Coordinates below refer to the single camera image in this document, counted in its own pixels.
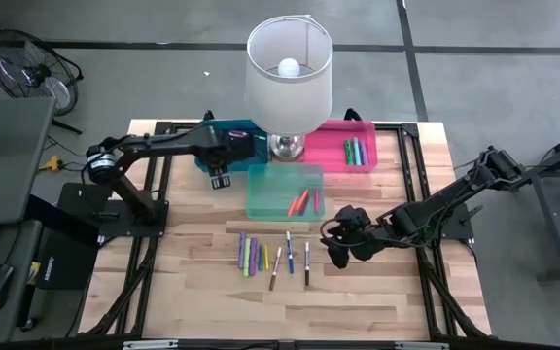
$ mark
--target yellow marker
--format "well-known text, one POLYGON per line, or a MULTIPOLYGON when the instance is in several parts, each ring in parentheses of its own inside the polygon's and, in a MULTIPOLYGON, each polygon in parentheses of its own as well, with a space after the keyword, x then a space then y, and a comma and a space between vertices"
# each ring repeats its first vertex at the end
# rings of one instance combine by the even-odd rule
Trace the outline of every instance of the yellow marker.
POLYGON ((245 239, 245 254, 243 255, 243 277, 248 278, 250 273, 250 238, 245 239))
POLYGON ((264 270, 269 271, 269 248, 264 245, 264 270))

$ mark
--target translucent green tray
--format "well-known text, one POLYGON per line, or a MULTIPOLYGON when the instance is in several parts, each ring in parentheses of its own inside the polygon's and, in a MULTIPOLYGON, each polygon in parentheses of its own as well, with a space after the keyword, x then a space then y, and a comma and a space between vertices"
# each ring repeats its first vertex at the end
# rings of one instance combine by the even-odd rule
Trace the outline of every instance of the translucent green tray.
POLYGON ((252 220, 316 222, 323 218, 326 205, 323 192, 323 168, 313 164, 269 163, 248 169, 246 213, 252 220), (288 216, 296 197, 309 189, 310 196, 302 216, 288 216), (319 189, 319 211, 315 212, 315 189, 319 189))

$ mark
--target pink plastic bin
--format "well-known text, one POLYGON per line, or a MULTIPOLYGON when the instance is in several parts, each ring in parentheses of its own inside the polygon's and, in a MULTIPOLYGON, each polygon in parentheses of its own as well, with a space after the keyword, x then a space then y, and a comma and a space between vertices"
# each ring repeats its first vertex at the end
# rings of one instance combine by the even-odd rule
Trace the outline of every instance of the pink plastic bin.
POLYGON ((370 172, 377 166, 377 141, 372 122, 327 121, 314 132, 306 135, 304 162, 319 164, 324 172, 370 172), (365 141, 368 165, 347 165, 345 140, 365 141))

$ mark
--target light bulb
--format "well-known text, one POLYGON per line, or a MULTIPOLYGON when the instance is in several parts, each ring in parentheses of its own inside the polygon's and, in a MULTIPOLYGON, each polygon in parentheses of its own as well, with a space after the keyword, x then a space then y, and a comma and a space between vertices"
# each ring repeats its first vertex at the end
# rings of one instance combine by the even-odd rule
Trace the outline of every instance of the light bulb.
POLYGON ((278 65, 278 75, 283 78, 299 77, 299 63, 292 58, 285 58, 278 65))

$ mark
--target marker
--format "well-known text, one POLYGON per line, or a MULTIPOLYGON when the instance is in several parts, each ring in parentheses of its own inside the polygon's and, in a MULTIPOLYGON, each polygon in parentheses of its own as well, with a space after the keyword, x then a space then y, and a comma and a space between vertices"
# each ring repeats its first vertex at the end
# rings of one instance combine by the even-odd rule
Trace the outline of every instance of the marker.
POLYGON ((367 145, 365 141, 360 141, 360 149, 362 150, 362 165, 368 165, 367 145))
POLYGON ((276 283, 276 275, 278 274, 278 264, 280 263, 280 256, 282 254, 282 247, 278 247, 278 254, 276 255, 276 262, 273 265, 273 272, 271 272, 271 282, 269 282, 269 290, 273 291, 273 285, 276 283))
POLYGON ((306 275, 306 287, 310 286, 310 247, 308 242, 306 242, 306 261, 304 262, 304 269, 306 275))
POLYGON ((319 214, 319 189, 315 189, 315 214, 319 214))
POLYGON ((306 189, 302 194, 301 197, 299 198, 299 201, 297 202, 296 207, 294 208, 295 210, 299 210, 301 211, 301 207, 303 206, 303 202, 308 198, 308 189, 306 189))
POLYGON ((257 255, 259 254, 259 242, 252 238, 250 247, 250 276, 257 274, 257 255))
POLYGON ((300 216, 303 216, 303 214, 306 212, 306 208, 308 207, 308 199, 310 199, 310 194, 306 196, 306 200, 303 201, 303 204, 301 205, 301 209, 299 209, 300 216))
POLYGON ((239 238, 239 269, 243 269, 243 253, 245 250, 245 233, 241 232, 241 237, 239 238))
POLYGON ((291 206, 289 207, 289 213, 287 213, 287 216, 292 216, 293 212, 296 210, 296 206, 298 205, 298 199, 295 198, 293 199, 293 202, 291 203, 291 206))
POLYGON ((264 245, 264 270, 269 271, 269 247, 264 245))
POLYGON ((250 273, 250 238, 245 239, 245 253, 243 254, 243 277, 248 278, 250 273))
POLYGON ((360 161, 360 145, 358 144, 358 137, 354 137, 354 155, 356 155, 356 165, 362 165, 360 161))
POLYGON ((264 265, 264 261, 263 261, 263 245, 259 244, 259 271, 263 271, 263 265, 264 265))
POLYGON ((291 234, 287 231, 287 254, 289 255, 289 272, 293 273, 293 247, 291 246, 291 234))
POLYGON ((345 155, 347 156, 347 165, 353 165, 354 160, 353 156, 351 156, 351 143, 349 140, 345 140, 345 155))

